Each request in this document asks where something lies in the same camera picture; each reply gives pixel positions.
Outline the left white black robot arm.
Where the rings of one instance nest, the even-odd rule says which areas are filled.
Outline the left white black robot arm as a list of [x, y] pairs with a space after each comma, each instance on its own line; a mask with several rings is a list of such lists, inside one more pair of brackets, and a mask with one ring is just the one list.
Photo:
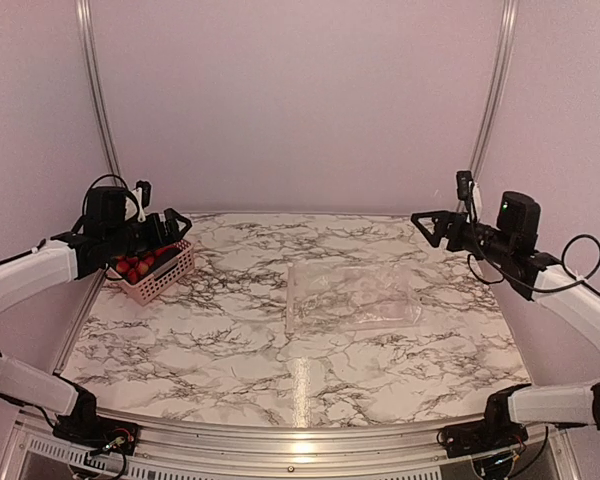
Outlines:
[[[172, 208], [146, 213], [150, 197], [147, 181], [134, 188], [94, 183], [71, 230], [0, 261], [0, 314], [52, 287], [105, 270], [118, 257], [154, 253], [183, 240], [191, 220]], [[57, 430], [86, 445], [106, 436], [91, 392], [1, 351], [0, 398], [56, 414]]]

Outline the clear zip top bag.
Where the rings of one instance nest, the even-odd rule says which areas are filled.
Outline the clear zip top bag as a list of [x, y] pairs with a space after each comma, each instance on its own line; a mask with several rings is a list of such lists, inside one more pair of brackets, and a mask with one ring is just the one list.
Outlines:
[[296, 336], [416, 325], [421, 301], [397, 263], [288, 265], [285, 330]]

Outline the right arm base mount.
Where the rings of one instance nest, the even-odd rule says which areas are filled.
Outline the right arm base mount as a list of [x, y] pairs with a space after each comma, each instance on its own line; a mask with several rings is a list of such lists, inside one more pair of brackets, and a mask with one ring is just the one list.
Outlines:
[[486, 419], [447, 425], [438, 431], [436, 437], [448, 458], [521, 445], [527, 440], [524, 426], [509, 421], [492, 424]]

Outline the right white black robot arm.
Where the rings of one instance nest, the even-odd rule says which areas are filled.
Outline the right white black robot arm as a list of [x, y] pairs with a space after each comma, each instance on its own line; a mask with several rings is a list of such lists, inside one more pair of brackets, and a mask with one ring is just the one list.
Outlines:
[[[427, 242], [445, 242], [452, 252], [483, 260], [526, 301], [563, 320], [600, 354], [600, 293], [587, 275], [568, 269], [564, 256], [536, 248], [541, 208], [531, 197], [512, 191], [502, 195], [495, 225], [479, 221], [473, 189], [460, 193], [466, 210], [415, 213], [412, 223]], [[495, 448], [514, 428], [529, 423], [560, 427], [594, 426], [600, 430], [600, 379], [589, 382], [533, 386], [516, 385], [491, 395], [475, 438]]]

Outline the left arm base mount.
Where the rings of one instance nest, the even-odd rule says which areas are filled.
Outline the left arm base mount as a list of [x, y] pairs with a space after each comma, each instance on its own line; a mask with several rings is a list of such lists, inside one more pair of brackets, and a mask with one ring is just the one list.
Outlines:
[[71, 443], [83, 445], [105, 452], [105, 446], [122, 438], [121, 445], [110, 450], [132, 455], [136, 448], [139, 426], [136, 423], [102, 417], [95, 412], [73, 412], [68, 416], [59, 415], [53, 428], [53, 435]]

